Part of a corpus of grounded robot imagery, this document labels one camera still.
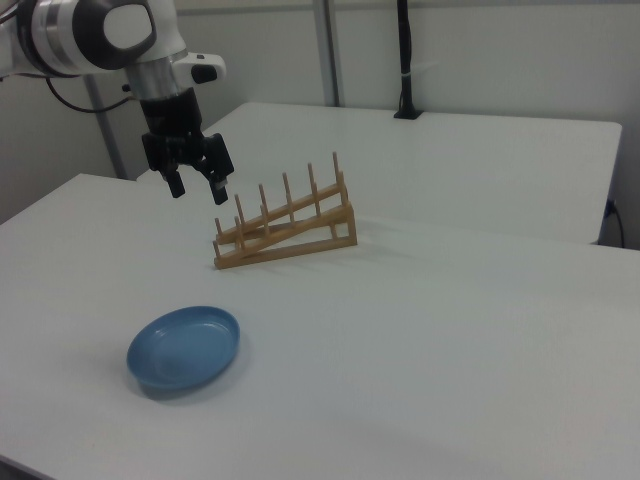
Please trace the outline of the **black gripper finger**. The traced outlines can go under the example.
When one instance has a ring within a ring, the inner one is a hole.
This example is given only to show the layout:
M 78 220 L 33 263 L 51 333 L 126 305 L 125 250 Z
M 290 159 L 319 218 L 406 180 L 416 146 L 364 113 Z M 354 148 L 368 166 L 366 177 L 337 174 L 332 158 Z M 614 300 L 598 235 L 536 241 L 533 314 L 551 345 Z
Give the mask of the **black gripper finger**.
M 185 194 L 184 184 L 176 165 L 169 165 L 161 171 L 173 198 L 180 198 Z
M 201 146 L 202 173 L 209 182 L 214 203 L 222 205 L 228 200 L 227 178 L 234 172 L 234 165 L 221 134 L 204 138 Z

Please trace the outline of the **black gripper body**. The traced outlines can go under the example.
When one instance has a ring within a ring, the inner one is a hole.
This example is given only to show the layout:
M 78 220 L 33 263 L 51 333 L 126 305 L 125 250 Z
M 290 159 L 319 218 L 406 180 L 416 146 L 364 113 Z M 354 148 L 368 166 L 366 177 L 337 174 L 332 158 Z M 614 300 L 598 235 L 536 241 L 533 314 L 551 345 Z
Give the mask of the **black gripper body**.
M 205 136 L 201 130 L 202 116 L 195 91 L 162 100 L 141 101 L 149 131 L 142 136 L 144 151 L 153 171 L 169 165 L 189 165 L 202 173 Z

